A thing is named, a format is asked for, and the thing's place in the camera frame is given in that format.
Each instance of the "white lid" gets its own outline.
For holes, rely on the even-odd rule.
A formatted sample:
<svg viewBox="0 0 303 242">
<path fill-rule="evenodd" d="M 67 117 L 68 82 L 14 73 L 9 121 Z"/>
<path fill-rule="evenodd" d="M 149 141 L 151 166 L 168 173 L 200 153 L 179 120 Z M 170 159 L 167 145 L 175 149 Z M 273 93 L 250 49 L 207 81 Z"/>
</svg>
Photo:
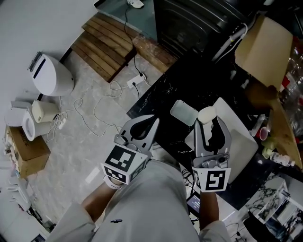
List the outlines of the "white lid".
<svg viewBox="0 0 303 242">
<path fill-rule="evenodd" d="M 170 110 L 170 114 L 188 126 L 194 125 L 199 112 L 183 102 L 177 100 Z"/>
<path fill-rule="evenodd" d="M 34 85 L 44 95 L 50 95 L 56 89 L 57 75 L 53 62 L 43 54 L 37 61 L 33 71 Z"/>
<path fill-rule="evenodd" d="M 33 102 L 32 114 L 37 123 L 40 123 L 44 117 L 43 108 L 40 105 L 40 101 Z"/>
<path fill-rule="evenodd" d="M 26 111 L 26 108 L 11 107 L 9 110 L 7 110 L 4 116 L 6 125 L 12 127 L 22 126 L 22 120 Z"/>
</svg>

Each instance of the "black countertop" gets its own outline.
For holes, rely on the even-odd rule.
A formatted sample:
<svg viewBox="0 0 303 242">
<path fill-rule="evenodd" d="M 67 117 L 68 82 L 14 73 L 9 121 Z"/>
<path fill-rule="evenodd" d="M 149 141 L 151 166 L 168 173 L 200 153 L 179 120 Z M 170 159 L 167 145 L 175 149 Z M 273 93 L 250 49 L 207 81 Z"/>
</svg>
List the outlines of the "black countertop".
<svg viewBox="0 0 303 242">
<path fill-rule="evenodd" d="M 152 85 L 127 114 L 131 118 L 147 114 L 158 116 L 160 124 L 155 141 L 191 171 L 194 151 L 184 140 L 193 127 L 171 116 L 170 110 L 180 99 L 199 111 L 212 106 L 219 97 L 225 100 L 250 130 L 253 123 L 248 114 L 254 110 L 240 87 L 232 84 L 224 70 L 205 60 L 195 50 L 190 50 Z M 266 160 L 261 155 L 261 150 L 258 150 L 226 191 L 217 194 L 239 210 L 259 189 L 274 167 L 273 162 Z"/>
</svg>

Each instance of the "cardboard box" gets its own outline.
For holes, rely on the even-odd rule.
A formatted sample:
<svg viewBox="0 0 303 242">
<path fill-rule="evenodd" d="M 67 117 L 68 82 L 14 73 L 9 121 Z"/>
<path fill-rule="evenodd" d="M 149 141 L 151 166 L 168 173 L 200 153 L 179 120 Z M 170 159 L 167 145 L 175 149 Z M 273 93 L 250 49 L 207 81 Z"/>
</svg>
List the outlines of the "cardboard box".
<svg viewBox="0 0 303 242">
<path fill-rule="evenodd" d="M 29 141 L 22 127 L 8 127 L 15 144 L 21 178 L 43 170 L 51 153 L 41 136 Z"/>
<path fill-rule="evenodd" d="M 107 159 L 101 163 L 104 174 L 129 184 L 145 169 L 148 156 L 113 143 Z"/>
<path fill-rule="evenodd" d="M 266 87 L 279 90 L 286 73 L 293 36 L 281 25 L 259 16 L 235 52 L 235 62 Z"/>
</svg>

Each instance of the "bottle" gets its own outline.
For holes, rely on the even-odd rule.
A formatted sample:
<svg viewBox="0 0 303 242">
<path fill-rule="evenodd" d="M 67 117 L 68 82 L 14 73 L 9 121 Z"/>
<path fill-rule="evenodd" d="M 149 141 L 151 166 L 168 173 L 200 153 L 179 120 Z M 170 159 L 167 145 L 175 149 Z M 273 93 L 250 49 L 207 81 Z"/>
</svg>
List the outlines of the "bottle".
<svg viewBox="0 0 303 242">
<path fill-rule="evenodd" d="M 290 161 L 289 156 L 283 156 L 277 152 L 272 152 L 269 159 L 286 167 L 295 165 L 294 161 Z"/>
</svg>

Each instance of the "electric cord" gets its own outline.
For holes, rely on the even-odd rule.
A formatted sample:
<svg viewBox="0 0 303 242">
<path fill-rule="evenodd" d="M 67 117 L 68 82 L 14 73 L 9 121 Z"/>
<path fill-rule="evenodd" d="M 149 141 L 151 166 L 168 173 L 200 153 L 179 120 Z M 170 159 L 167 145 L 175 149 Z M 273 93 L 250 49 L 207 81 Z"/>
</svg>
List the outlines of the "electric cord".
<svg viewBox="0 0 303 242">
<path fill-rule="evenodd" d="M 30 207 L 30 208 L 27 210 L 27 214 L 33 216 L 33 217 L 34 217 L 35 219 L 37 219 L 39 222 L 42 222 L 42 218 L 41 218 L 40 214 L 38 214 L 36 211 L 34 211 L 34 210 L 32 209 L 32 207 Z"/>
<path fill-rule="evenodd" d="M 245 227 L 243 227 L 243 228 L 241 228 L 239 231 L 237 231 L 237 233 L 235 233 L 233 236 L 231 236 L 231 238 L 234 237 L 235 235 L 238 235 L 238 236 L 241 237 L 240 231 L 243 230 L 243 229 L 245 229 Z"/>
<path fill-rule="evenodd" d="M 227 226 L 225 226 L 226 228 L 228 227 L 228 226 L 231 226 L 231 225 L 238 225 L 238 227 L 237 227 L 237 231 L 238 231 L 238 229 L 239 229 L 239 223 L 233 223 L 233 224 L 230 224 L 230 225 L 227 225 Z"/>
<path fill-rule="evenodd" d="M 193 174 L 187 169 L 184 169 L 181 173 L 182 173 L 183 178 L 185 179 L 185 186 L 191 188 L 190 195 L 193 195 L 194 186 L 195 186 L 195 179 L 193 177 Z"/>
<path fill-rule="evenodd" d="M 133 40 L 132 40 L 132 38 L 131 38 L 131 36 L 127 33 L 127 31 L 126 31 L 126 24 L 128 23 L 128 18 L 127 18 L 127 12 L 128 12 L 128 10 L 130 9 L 129 8 L 129 5 L 128 5 L 128 3 L 127 3 L 127 1 L 126 1 L 126 5 L 127 5 L 127 9 L 125 10 L 125 23 L 124 23 L 124 32 L 126 33 L 126 35 L 128 36 L 128 38 L 130 39 L 130 41 L 131 41 L 131 43 L 132 43 L 132 46 L 133 46 L 133 48 L 135 48 L 135 46 L 134 46 L 134 44 L 133 44 Z M 142 77 L 143 76 L 143 74 L 138 70 L 138 68 L 136 67 L 136 57 L 134 56 L 134 67 L 137 69 L 137 71 L 138 71 L 138 73 L 139 73 L 139 75 Z"/>
<path fill-rule="evenodd" d="M 117 89 L 112 89 L 111 85 L 112 85 L 113 83 L 116 83 L 116 84 L 118 85 L 118 88 L 117 88 Z M 105 130 L 103 131 L 103 133 L 102 133 L 101 135 L 99 135 L 99 134 L 95 133 L 94 131 L 92 131 L 92 130 L 90 129 L 90 127 L 88 126 L 88 124 L 86 123 L 86 121 L 85 121 L 83 115 L 79 113 L 78 109 L 79 109 L 79 108 L 81 107 L 81 105 L 83 104 L 83 99 L 82 99 L 82 98 L 77 98 L 77 99 L 74 101 L 74 103 L 73 103 L 73 108 L 74 108 L 74 110 L 65 110 L 65 111 L 61 112 L 62 102 L 61 102 L 61 97 L 59 97 L 59 101 L 60 101 L 60 105 L 59 105 L 59 114 L 56 116 L 56 118 L 54 119 L 54 121 L 51 122 L 51 128 L 50 128 L 50 130 L 48 131 L 48 133 L 47 133 L 47 135 L 46 135 L 46 141 L 49 142 L 49 141 L 51 141 L 51 140 L 54 139 L 54 137 L 55 137 L 55 131 L 56 131 L 57 129 L 59 129 L 59 128 L 58 128 L 58 124 L 60 125 L 61 121 L 64 119 L 64 114 L 66 115 L 65 119 L 67 120 L 67 118 L 68 118 L 67 111 L 70 111 L 70 112 L 76 111 L 76 113 L 77 113 L 78 115 L 81 116 L 81 118 L 82 118 L 82 120 L 83 120 L 85 126 L 89 129 L 89 131 L 92 132 L 92 133 L 93 133 L 95 136 L 97 136 L 97 137 L 103 137 L 104 134 L 105 134 L 105 132 L 107 131 L 107 129 L 108 129 L 109 127 L 115 128 L 116 131 L 119 133 L 118 128 L 121 128 L 121 127 L 116 126 L 116 125 L 114 125 L 114 124 L 106 123 L 105 121 L 101 120 L 100 118 L 98 118 L 98 117 L 96 116 L 95 111 L 96 111 L 96 107 L 99 105 L 100 101 L 101 101 L 104 97 L 109 97 L 109 98 L 114 98 L 114 99 L 115 99 L 115 98 L 118 98 L 118 97 L 121 96 L 121 94 L 122 94 L 122 89 L 124 89 L 124 88 L 128 88 L 128 86 L 121 87 L 119 83 L 117 83 L 116 81 L 112 81 L 112 82 L 109 84 L 109 86 L 108 86 L 108 90 L 109 90 L 109 91 L 117 91 L 117 90 L 120 90 L 120 93 L 119 93 L 118 95 L 113 95 L 113 96 L 111 96 L 111 95 L 104 95 L 104 96 L 102 96 L 102 97 L 99 99 L 99 101 L 97 102 L 97 104 L 95 105 L 94 109 L 93 109 L 94 117 L 95 117 L 97 120 L 99 120 L 99 121 L 101 121 L 102 123 L 104 123 L 105 125 L 107 125 L 107 127 L 105 128 Z M 49 139 L 48 136 L 49 136 L 49 134 L 50 134 L 51 132 L 52 132 L 53 136 L 52 136 L 51 139 Z"/>
<path fill-rule="evenodd" d="M 136 90 L 137 90 L 137 93 L 138 93 L 138 99 L 140 99 L 140 94 L 139 94 L 139 91 L 138 91 L 138 88 L 137 88 L 137 86 L 136 86 L 136 84 L 133 82 L 133 86 L 136 88 Z"/>
<path fill-rule="evenodd" d="M 151 87 L 151 85 L 149 85 L 148 82 L 147 82 L 146 80 L 143 80 L 143 81 L 146 83 L 146 85 L 148 85 L 149 87 Z"/>
<path fill-rule="evenodd" d="M 228 51 L 226 52 L 223 56 L 221 56 L 215 63 L 217 63 L 219 60 L 221 60 L 225 55 L 227 55 L 229 52 L 231 52 L 236 46 L 237 44 L 244 38 L 244 36 L 247 34 L 248 32 L 248 27 L 245 23 L 242 23 L 243 25 L 245 25 L 245 33 L 241 35 L 240 39 L 237 40 L 237 42 L 233 45 L 233 47 Z"/>
<path fill-rule="evenodd" d="M 243 240 L 243 242 L 246 242 L 246 240 L 242 238 L 242 236 L 240 235 L 240 233 L 239 233 L 239 236 Z"/>
</svg>

